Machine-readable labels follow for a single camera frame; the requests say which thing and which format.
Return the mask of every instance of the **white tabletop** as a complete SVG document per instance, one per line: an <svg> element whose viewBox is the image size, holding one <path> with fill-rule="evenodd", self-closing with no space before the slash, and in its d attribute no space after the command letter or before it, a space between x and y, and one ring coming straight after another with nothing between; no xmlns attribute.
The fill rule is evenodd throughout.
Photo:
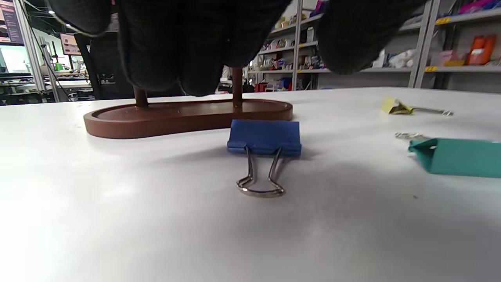
<svg viewBox="0 0 501 282"><path fill-rule="evenodd" d="M386 95L455 116L388 116ZM235 188L246 158L226 151L229 129L111 140L82 116L131 100L0 107L0 281L499 281L501 179L428 174L393 135L501 139L501 96L246 96L289 101L301 122L281 198Z"/></svg>
<svg viewBox="0 0 501 282"><path fill-rule="evenodd" d="M51 90L52 89L51 82L46 81L45 83L48 84L46 86L47 90ZM92 88L92 86L90 85L90 82L86 81L86 80L59 80L59 82L57 83L57 86L58 87L61 86L62 88L73 88L73 89ZM30 89L30 88L36 88L36 85L34 83L29 83L29 84L17 86L16 88L19 90L26 90L26 89Z"/></svg>

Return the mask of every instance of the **blue binder clip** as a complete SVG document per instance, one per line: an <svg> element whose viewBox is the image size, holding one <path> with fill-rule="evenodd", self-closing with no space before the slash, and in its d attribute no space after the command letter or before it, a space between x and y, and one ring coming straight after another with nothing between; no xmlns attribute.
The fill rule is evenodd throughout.
<svg viewBox="0 0 501 282"><path fill-rule="evenodd" d="M248 174L236 182L238 189L249 196L278 197L285 193L283 187L275 179L275 170L280 156L299 157L301 155L299 122L234 119L231 122L231 132L227 145L228 151L231 153L247 154ZM268 173L268 180L275 187L274 190L256 191L249 189L255 179L251 154L275 156Z"/></svg>

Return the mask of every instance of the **monitor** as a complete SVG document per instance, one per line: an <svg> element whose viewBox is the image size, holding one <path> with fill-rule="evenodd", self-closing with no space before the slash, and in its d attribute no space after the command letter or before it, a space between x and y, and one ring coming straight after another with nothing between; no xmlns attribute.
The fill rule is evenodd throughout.
<svg viewBox="0 0 501 282"><path fill-rule="evenodd" d="M23 45L23 37L12 0L0 0L0 43Z"/></svg>
<svg viewBox="0 0 501 282"><path fill-rule="evenodd" d="M63 45L63 54L70 56L82 55L73 35L61 33L61 44Z"/></svg>

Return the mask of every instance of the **wooden post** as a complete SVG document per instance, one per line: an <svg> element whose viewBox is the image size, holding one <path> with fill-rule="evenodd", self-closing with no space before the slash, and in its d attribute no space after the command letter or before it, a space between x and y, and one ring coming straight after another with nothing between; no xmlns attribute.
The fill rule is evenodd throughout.
<svg viewBox="0 0 501 282"><path fill-rule="evenodd" d="M242 107L242 69L233 69L233 106Z"/></svg>
<svg viewBox="0 0 501 282"><path fill-rule="evenodd" d="M137 107L147 107L148 106L148 96L144 89L134 86L134 97L136 98Z"/></svg>

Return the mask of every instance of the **shelf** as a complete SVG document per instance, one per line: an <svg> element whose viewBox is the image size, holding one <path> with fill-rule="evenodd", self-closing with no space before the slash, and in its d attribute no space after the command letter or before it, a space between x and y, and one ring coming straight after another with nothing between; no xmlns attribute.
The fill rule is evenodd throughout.
<svg viewBox="0 0 501 282"><path fill-rule="evenodd" d="M435 24L438 26L443 26L443 25L461 24L461 23L487 22L496 19L501 19L501 8L487 11L480 11L473 14L443 17L437 19Z"/></svg>
<svg viewBox="0 0 501 282"><path fill-rule="evenodd" d="M412 71L411 68L368 68L361 70L360 72L365 73L410 73ZM331 71L328 69L316 69L316 70L298 70L298 73L330 73Z"/></svg>
<svg viewBox="0 0 501 282"><path fill-rule="evenodd" d="M460 66L460 67L426 67L425 72L447 73L501 73L501 66Z"/></svg>
<svg viewBox="0 0 501 282"><path fill-rule="evenodd" d="M402 26L399 31L400 32L406 32L406 31L419 31L421 28L421 22L419 23L414 23L414 24L409 24L406 26Z"/></svg>
<svg viewBox="0 0 501 282"><path fill-rule="evenodd" d="M318 44L318 41L313 41L313 42L308 42L308 43L301 43L301 44L299 44L299 48L316 46L317 44Z"/></svg>
<svg viewBox="0 0 501 282"><path fill-rule="evenodd" d="M292 70L275 70L275 71L250 71L249 73L293 73Z"/></svg>
<svg viewBox="0 0 501 282"><path fill-rule="evenodd" d="M304 25L305 27L301 27L301 29L313 26L315 24L315 22L318 21L323 15L324 14L320 14L320 15L316 15L314 17L311 17L309 19L302 20L301 21L301 26ZM403 27L400 28L400 31L401 32L404 32L404 31L418 31L420 28L421 28L421 22L403 26Z"/></svg>
<svg viewBox="0 0 501 282"><path fill-rule="evenodd" d="M290 47L284 47L284 48L278 48L278 49L273 49L273 50L266 50L266 51L261 51L258 53L258 55L266 55L266 54L273 54L273 53L278 53L278 52L283 52L283 51L293 51L294 46Z"/></svg>
<svg viewBox="0 0 501 282"><path fill-rule="evenodd" d="M295 24L288 26L288 27L281 28L281 29L272 30L270 32L270 35L268 36L268 38L275 38L275 37L280 37L280 36L287 35L287 34L293 34L294 32L296 32L296 25Z"/></svg>
<svg viewBox="0 0 501 282"><path fill-rule="evenodd" d="M308 18L301 21L301 25L312 26L316 21L318 21L324 14L316 15L314 17Z"/></svg>

